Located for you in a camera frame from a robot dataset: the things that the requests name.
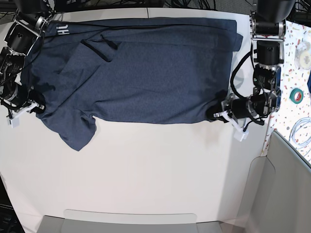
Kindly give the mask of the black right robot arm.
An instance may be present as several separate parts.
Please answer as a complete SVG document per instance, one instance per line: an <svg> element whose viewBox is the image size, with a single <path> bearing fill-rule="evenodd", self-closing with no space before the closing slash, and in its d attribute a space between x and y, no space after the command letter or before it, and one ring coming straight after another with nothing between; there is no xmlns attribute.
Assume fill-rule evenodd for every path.
<svg viewBox="0 0 311 233"><path fill-rule="evenodd" d="M46 109L41 93L16 82L27 68L25 58L36 42L44 42L45 30L54 16L48 0L17 0L16 16L0 53L0 104L13 119L24 112L43 113Z"/></svg>

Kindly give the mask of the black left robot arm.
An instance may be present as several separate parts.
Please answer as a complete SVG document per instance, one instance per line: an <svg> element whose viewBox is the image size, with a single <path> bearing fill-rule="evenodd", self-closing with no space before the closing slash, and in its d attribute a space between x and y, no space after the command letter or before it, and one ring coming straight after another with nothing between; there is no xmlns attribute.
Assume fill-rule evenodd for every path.
<svg viewBox="0 0 311 233"><path fill-rule="evenodd" d="M286 18L293 0L257 0L250 15L251 49L240 60L230 77L232 93L221 103L207 110L209 120L237 121L249 118L263 125L264 119L280 107L281 65L284 64ZM245 97L234 86L234 79L244 62L250 58L253 72L253 94Z"/></svg>

